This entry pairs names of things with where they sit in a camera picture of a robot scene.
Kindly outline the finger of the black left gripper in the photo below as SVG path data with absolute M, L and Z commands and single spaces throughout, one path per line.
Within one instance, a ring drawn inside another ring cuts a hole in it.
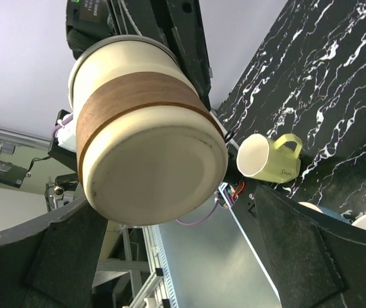
M 165 45 L 210 109 L 211 67 L 198 1 L 108 1 L 115 34 L 142 35 Z

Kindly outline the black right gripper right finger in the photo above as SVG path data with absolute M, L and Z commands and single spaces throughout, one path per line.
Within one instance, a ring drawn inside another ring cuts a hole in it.
M 263 185 L 255 205 L 283 307 L 366 307 L 366 230 Z

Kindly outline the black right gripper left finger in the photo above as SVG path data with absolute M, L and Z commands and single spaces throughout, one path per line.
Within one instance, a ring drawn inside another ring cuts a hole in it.
M 106 228 L 80 197 L 0 231 L 0 307 L 87 307 Z

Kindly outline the yellow-green mug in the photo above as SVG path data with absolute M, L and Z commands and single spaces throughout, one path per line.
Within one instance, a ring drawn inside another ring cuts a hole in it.
M 292 133 L 276 140 L 255 133 L 241 143 L 236 164 L 247 178 L 283 184 L 298 177 L 301 150 L 302 140 Z

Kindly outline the beige cup with brown band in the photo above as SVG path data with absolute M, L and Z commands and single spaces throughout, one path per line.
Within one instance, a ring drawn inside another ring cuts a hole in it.
M 91 207 L 124 225 L 157 225 L 195 210 L 228 164 L 220 127 L 163 44 L 103 39 L 69 78 L 79 181 Z

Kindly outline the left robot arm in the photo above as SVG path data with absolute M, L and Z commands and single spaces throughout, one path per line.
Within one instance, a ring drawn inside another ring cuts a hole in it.
M 198 1 L 68 1 L 65 32 L 74 58 L 108 37 L 141 35 L 165 45 L 210 110 L 211 68 Z

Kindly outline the light blue mug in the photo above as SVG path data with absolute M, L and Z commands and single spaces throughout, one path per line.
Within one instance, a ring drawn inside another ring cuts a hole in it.
M 322 214 L 325 214 L 329 217 L 335 218 L 339 221 L 343 221 L 344 223 L 351 224 L 351 222 L 348 219 L 344 218 L 341 214 L 339 214 L 339 213 L 337 213 L 333 210 L 327 209 L 325 207 L 319 207 L 317 205 L 314 205 L 314 204 L 306 202 L 306 201 L 300 201 L 299 204 L 303 205 L 303 206 L 305 206 L 309 209 L 312 209 L 312 210 L 315 210 L 315 211 L 320 212 Z

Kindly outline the left controller board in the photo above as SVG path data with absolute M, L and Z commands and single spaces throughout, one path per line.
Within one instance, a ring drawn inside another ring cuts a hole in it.
M 218 187 L 219 206 L 224 209 L 232 208 L 244 188 L 245 182 L 243 180 L 238 182 L 236 185 L 222 182 Z

